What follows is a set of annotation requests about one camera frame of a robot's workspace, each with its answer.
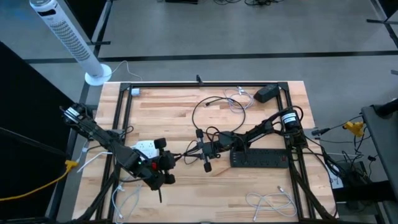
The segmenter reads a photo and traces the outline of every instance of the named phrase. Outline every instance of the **outlet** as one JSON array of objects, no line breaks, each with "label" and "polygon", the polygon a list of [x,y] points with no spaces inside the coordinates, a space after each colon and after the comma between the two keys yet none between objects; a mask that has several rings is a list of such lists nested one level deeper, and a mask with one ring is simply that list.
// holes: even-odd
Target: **outlet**
[{"label": "outlet", "polygon": [[135,145],[131,146],[131,148],[140,150],[149,159],[159,156],[159,150],[155,148],[155,144],[151,140],[138,141]]}]

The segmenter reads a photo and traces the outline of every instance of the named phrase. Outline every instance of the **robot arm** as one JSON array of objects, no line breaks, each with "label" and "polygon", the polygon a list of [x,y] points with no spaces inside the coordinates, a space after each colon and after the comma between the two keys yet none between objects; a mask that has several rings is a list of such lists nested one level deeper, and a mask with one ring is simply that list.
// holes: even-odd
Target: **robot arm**
[{"label": "robot arm", "polygon": [[[272,122],[278,117],[281,117],[281,121],[284,124],[283,131],[275,130],[273,127]],[[273,114],[268,119],[262,121],[261,124],[255,126],[249,131],[246,131],[244,134],[237,134],[229,131],[217,131],[215,132],[215,134],[218,134],[217,141],[203,143],[203,131],[201,129],[198,129],[198,144],[193,149],[187,151],[184,156],[198,157],[201,160],[204,160],[205,172],[210,172],[211,165],[209,160],[214,158],[220,158],[221,152],[229,150],[244,151],[246,155],[247,149],[250,148],[250,145],[254,141],[257,141],[265,135],[273,133],[289,136],[290,146],[305,147],[307,145],[307,141],[303,134],[303,129],[298,119],[297,113],[295,110],[293,110],[292,107],[289,107],[277,112],[276,114]],[[199,154],[191,153],[199,151],[200,149],[202,152]]]},{"label": "robot arm", "polygon": [[86,138],[97,140],[105,149],[111,151],[117,165],[134,177],[141,178],[151,190],[159,190],[162,184],[173,184],[174,176],[169,170],[175,166],[174,155],[170,151],[164,151],[166,140],[155,140],[155,147],[159,149],[159,156],[147,158],[145,154],[136,149],[124,146],[118,134],[105,131],[99,127],[92,118],[92,112],[84,105],[75,103],[66,111],[63,111],[64,122],[78,131]]}]

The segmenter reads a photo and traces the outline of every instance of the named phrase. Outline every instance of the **wooden tabletop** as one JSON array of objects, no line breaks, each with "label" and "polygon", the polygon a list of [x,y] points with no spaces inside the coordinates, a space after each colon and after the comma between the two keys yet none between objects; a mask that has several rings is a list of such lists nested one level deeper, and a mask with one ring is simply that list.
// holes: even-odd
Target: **wooden tabletop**
[{"label": "wooden tabletop", "polygon": [[[118,99],[120,83],[104,84],[99,101],[96,121],[104,129],[111,129],[114,119],[116,101]],[[313,128],[314,121],[304,82],[289,82],[290,95],[293,105],[304,110],[303,128]],[[195,127],[192,124],[192,111],[195,105],[209,96],[223,96],[225,87],[203,88],[142,88],[141,95],[132,99],[129,125],[134,131],[127,135],[126,145],[132,146],[137,141],[166,138],[167,150],[175,153],[184,152],[188,143],[194,139]],[[255,94],[259,87],[244,87],[244,90]],[[245,104],[246,96],[235,96],[236,100]],[[123,122],[125,104],[119,128]],[[254,105],[246,110],[244,125],[236,132],[243,133],[259,124],[263,119],[277,112],[276,100]],[[221,131],[230,131],[242,121],[243,115],[232,113],[226,102],[219,101],[209,107],[200,106],[195,112],[195,122],[205,130],[209,126],[216,126]],[[268,135],[252,144],[258,148],[284,149],[284,141],[276,134]],[[320,148],[313,143],[309,147],[320,152]],[[98,148],[89,151],[86,161],[103,151]],[[88,165],[80,183],[78,198],[73,217],[79,217],[95,198],[100,190],[106,156],[103,155]],[[320,162],[313,156],[304,155],[308,179],[312,192],[321,204],[333,214],[335,201],[331,191],[328,174]],[[289,169],[265,168],[230,168],[229,152],[221,154],[221,158],[210,161],[213,170],[206,173],[203,161],[196,161],[192,165],[185,165],[182,160],[170,172],[175,175],[173,185],[162,186],[163,203],[159,203],[157,191],[151,191],[143,184],[139,194],[137,207],[130,217],[128,213],[136,202],[136,196],[126,201],[121,213],[126,216],[119,222],[252,222],[255,208],[250,207],[245,200],[246,194],[256,192],[261,195],[278,193],[277,186],[281,186],[293,197],[292,183]],[[137,183],[124,184],[124,192],[119,192],[116,203],[119,206],[124,199],[137,188]],[[105,200],[104,217],[108,211],[109,196]],[[305,197],[301,192],[301,202],[304,214],[308,215]],[[250,198],[252,203],[258,203],[258,198]],[[271,197],[275,206],[283,205],[288,200],[285,197]],[[293,213],[289,206],[282,210]],[[277,212],[260,211],[257,222],[295,222],[295,217],[284,217]]]}]

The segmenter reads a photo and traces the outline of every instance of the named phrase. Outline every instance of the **concrete floor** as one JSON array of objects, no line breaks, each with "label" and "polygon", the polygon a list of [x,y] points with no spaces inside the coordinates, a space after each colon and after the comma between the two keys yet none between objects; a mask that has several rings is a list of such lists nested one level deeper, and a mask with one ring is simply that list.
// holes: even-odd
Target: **concrete floor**
[{"label": "concrete floor", "polygon": [[[2,26],[6,32],[0,33],[0,39],[24,59],[70,57],[27,4],[22,0],[0,0],[0,24],[14,24],[11,28]],[[219,6],[210,0],[200,1],[197,6],[120,0],[114,2],[104,36],[112,44],[103,46],[99,56],[397,50],[386,28],[366,23],[368,18],[375,19],[377,14],[370,1],[364,0],[285,0],[269,7],[249,7],[243,2]],[[204,80],[303,80],[315,123],[323,128],[358,115],[363,106],[396,98],[398,77],[389,71],[398,70],[397,59],[372,56],[130,62],[130,70],[145,81],[194,80],[196,74]],[[118,63],[107,64],[115,68]],[[32,66],[72,100],[79,100],[84,72],[77,63]],[[125,65],[111,79],[135,80]],[[100,92],[101,87],[91,87],[87,103],[98,104]],[[342,129],[331,131],[325,139],[352,140]],[[353,153],[350,144],[323,145],[328,152]],[[362,152],[377,154],[371,140],[362,145]],[[367,167],[366,157],[363,161]],[[379,161],[372,164],[372,170],[372,180],[386,180]],[[71,217],[79,182],[76,174],[68,178],[60,220]]]}]

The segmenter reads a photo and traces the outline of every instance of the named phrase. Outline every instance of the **black power adapter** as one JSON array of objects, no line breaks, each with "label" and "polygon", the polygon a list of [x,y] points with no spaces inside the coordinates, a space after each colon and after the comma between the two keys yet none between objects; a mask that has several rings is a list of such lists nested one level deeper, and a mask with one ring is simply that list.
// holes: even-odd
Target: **black power adapter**
[{"label": "black power adapter", "polygon": [[279,87],[277,84],[269,84],[262,87],[257,93],[254,95],[254,99],[256,99],[260,103],[265,103],[272,99],[273,97],[279,94]]}]

